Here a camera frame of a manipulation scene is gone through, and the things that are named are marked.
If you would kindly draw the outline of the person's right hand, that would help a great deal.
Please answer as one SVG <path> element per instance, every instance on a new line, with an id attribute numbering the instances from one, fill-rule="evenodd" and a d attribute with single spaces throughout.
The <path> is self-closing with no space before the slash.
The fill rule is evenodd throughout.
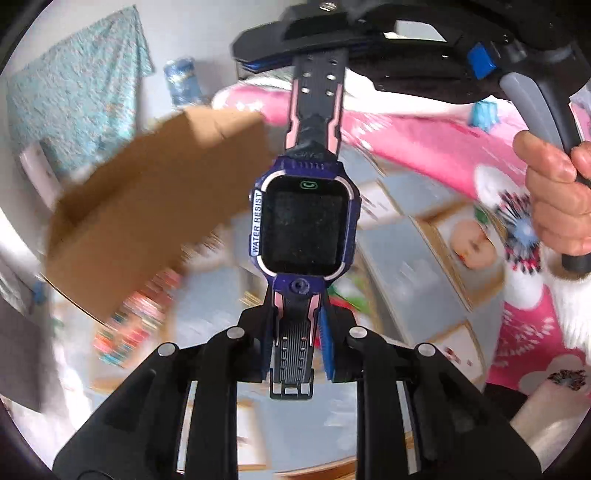
<path id="1" fill-rule="evenodd" d="M 590 178 L 590 144 L 583 142 L 567 154 L 522 131 L 515 136 L 513 148 L 527 164 L 526 187 L 541 242 L 560 254 L 588 254 L 591 193 L 577 176 Z"/>

